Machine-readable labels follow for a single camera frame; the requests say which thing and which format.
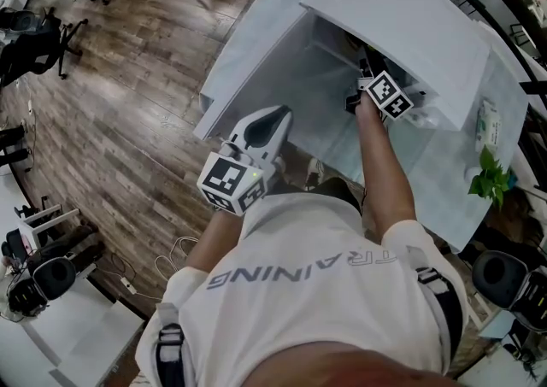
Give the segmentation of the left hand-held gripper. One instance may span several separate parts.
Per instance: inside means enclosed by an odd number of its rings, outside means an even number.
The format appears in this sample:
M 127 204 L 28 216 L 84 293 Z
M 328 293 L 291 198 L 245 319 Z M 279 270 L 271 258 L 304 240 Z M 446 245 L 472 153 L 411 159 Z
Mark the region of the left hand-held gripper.
M 260 109 L 241 119 L 219 151 L 209 154 L 197 180 L 206 201 L 243 215 L 262 199 L 284 162 L 280 151 L 292 124 L 285 105 Z

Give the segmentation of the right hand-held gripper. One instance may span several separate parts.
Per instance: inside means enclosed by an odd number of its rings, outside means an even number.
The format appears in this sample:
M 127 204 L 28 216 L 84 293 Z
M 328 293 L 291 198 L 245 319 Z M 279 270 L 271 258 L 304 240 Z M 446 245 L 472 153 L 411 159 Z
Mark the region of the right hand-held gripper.
M 354 114 L 362 95 L 368 96 L 382 117 L 399 120 L 414 104 L 409 96 L 388 73 L 384 57 L 373 47 L 364 46 L 364 57 L 359 60 L 361 75 L 356 80 L 354 92 L 345 98 L 344 110 Z

